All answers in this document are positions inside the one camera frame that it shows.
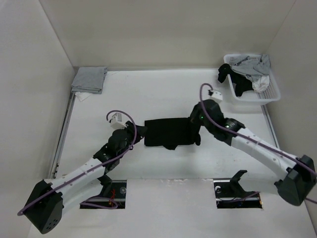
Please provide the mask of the black tank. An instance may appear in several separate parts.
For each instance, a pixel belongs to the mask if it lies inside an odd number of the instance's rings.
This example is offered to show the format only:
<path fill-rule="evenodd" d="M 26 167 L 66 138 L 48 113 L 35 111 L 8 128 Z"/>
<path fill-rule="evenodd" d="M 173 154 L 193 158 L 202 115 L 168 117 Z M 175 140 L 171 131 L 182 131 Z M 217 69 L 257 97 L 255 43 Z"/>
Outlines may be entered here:
<path fill-rule="evenodd" d="M 189 118 L 169 118 L 146 120 L 147 132 L 144 144 L 147 147 L 163 146 L 175 150 L 179 145 L 201 144 L 200 125 Z"/>
<path fill-rule="evenodd" d="M 237 97 L 241 97 L 246 91 L 253 91 L 253 84 L 250 80 L 234 72 L 229 64 L 224 63 L 218 69 L 218 81 L 223 83 L 228 75 L 231 77 L 231 82 L 235 84 L 234 92 Z"/>

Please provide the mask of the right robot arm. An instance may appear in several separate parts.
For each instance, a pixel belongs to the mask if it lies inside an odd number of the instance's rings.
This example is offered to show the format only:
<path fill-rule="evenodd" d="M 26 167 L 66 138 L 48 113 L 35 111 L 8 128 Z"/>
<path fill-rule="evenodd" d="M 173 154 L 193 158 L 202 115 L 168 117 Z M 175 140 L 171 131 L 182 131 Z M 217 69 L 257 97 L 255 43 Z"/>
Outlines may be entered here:
<path fill-rule="evenodd" d="M 224 117 L 220 106 L 212 99 L 197 103 L 190 122 L 205 127 L 218 141 L 253 157 L 277 176 L 273 190 L 286 202 L 299 206 L 317 183 L 312 158 L 288 154 L 261 140 L 241 122 Z"/>

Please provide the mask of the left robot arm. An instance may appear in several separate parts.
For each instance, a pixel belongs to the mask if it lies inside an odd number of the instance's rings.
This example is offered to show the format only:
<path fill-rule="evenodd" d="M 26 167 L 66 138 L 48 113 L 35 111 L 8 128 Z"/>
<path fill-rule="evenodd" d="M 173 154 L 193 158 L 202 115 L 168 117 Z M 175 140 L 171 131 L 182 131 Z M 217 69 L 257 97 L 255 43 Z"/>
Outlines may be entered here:
<path fill-rule="evenodd" d="M 115 130 L 108 142 L 85 164 L 61 178 L 38 182 L 20 214 L 44 235 L 56 227 L 67 208 L 87 200 L 92 190 L 99 197 L 109 196 L 111 179 L 107 173 L 144 138 L 146 132 L 147 127 L 128 121 L 126 127 Z"/>

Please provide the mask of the folded white tank top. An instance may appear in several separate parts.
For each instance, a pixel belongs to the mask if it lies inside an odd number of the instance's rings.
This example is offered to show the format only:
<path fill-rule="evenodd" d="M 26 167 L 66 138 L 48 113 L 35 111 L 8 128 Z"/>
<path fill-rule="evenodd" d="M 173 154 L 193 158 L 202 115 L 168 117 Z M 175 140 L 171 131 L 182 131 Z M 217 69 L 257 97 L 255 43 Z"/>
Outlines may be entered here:
<path fill-rule="evenodd" d="M 92 96 L 92 93 L 88 93 L 88 92 L 76 92 L 75 93 L 76 98 L 80 101 L 83 102 L 84 100 L 86 100 L 87 98 L 89 98 L 90 96 Z"/>

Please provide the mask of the folded grey tank top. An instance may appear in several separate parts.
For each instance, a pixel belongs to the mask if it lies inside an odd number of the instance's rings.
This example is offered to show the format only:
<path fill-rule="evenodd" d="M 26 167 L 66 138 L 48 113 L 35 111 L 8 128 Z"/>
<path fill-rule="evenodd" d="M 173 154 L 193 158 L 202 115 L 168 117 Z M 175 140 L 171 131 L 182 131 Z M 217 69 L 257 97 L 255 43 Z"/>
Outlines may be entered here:
<path fill-rule="evenodd" d="M 101 94 L 107 67 L 80 67 L 71 84 L 71 92 Z"/>

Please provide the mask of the white tank top in basket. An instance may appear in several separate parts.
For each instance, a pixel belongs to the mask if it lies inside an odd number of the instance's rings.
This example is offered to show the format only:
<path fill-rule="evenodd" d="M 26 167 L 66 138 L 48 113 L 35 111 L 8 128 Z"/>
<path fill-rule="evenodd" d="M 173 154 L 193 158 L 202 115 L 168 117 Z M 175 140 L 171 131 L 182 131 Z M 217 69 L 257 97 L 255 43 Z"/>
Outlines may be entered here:
<path fill-rule="evenodd" d="M 270 83 L 269 75 L 262 76 L 257 81 L 252 83 L 252 88 L 256 93 L 261 93 L 267 89 Z"/>

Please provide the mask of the grey tank top in basket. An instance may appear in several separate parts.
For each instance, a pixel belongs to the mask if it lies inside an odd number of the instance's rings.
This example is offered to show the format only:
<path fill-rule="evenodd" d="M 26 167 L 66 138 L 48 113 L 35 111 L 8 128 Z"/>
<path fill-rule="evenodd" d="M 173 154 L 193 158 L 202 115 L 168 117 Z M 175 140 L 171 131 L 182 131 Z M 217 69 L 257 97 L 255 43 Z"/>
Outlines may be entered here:
<path fill-rule="evenodd" d="M 234 57 L 230 63 L 233 72 L 245 76 L 251 82 L 257 82 L 262 76 L 269 75 L 269 55 L 259 55 L 255 58 L 250 55 Z"/>

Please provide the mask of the white plastic basket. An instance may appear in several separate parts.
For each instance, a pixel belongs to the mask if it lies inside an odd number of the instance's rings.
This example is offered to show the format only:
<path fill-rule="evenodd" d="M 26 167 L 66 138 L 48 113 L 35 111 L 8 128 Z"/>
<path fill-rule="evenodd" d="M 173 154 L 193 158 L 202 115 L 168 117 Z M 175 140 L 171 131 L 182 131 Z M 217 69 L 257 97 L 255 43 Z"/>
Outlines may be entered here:
<path fill-rule="evenodd" d="M 237 57 L 242 54 L 228 54 L 223 57 L 224 63 L 227 63 L 230 65 L 234 57 Z M 257 54 L 247 54 L 251 57 L 255 58 L 256 56 L 259 56 Z M 232 92 L 232 101 L 235 104 L 244 104 L 244 105 L 252 105 L 252 106 L 262 106 L 266 105 L 270 102 L 275 102 L 280 100 L 280 91 L 278 89 L 277 83 L 275 81 L 274 75 L 271 71 L 269 72 L 270 77 L 270 83 L 267 89 L 261 93 L 256 93 L 253 91 L 246 91 L 243 93 L 241 97 L 237 97 L 235 95 L 235 84 L 231 82 L 231 77 L 228 75 L 228 81 L 230 90 Z"/>

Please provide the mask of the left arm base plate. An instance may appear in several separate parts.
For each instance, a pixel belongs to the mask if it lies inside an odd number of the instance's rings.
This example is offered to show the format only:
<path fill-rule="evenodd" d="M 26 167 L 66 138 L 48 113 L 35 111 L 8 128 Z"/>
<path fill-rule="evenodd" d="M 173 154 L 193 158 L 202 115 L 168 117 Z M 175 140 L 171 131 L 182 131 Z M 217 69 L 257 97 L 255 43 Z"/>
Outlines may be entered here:
<path fill-rule="evenodd" d="M 113 180 L 95 195 L 80 204 L 80 209 L 124 209 L 126 203 L 127 180 Z"/>

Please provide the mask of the right metal table rail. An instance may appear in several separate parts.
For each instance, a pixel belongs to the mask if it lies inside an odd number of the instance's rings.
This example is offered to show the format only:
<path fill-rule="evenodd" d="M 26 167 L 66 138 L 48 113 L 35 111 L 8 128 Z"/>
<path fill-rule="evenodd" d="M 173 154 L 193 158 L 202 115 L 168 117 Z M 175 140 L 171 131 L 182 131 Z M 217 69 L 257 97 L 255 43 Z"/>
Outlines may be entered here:
<path fill-rule="evenodd" d="M 266 135 L 263 136 L 262 138 L 269 143 L 270 145 L 275 146 L 276 148 L 278 148 L 279 150 L 282 150 L 281 148 L 281 144 L 279 139 L 277 138 L 277 133 L 274 129 L 273 123 L 272 123 L 272 119 L 270 117 L 270 114 L 268 112 L 267 106 L 266 105 L 262 105 L 261 106 L 261 111 L 265 120 L 265 130 L 266 130 Z"/>

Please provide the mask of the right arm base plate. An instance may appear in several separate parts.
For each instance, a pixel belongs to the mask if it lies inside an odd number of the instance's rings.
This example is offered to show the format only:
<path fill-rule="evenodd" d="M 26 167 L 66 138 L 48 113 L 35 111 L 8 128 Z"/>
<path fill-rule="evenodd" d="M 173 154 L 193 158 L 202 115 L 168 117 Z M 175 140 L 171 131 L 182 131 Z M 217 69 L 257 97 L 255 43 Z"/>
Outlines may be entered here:
<path fill-rule="evenodd" d="M 260 193 L 245 191 L 238 183 L 216 182 L 214 190 L 218 209 L 262 209 Z"/>

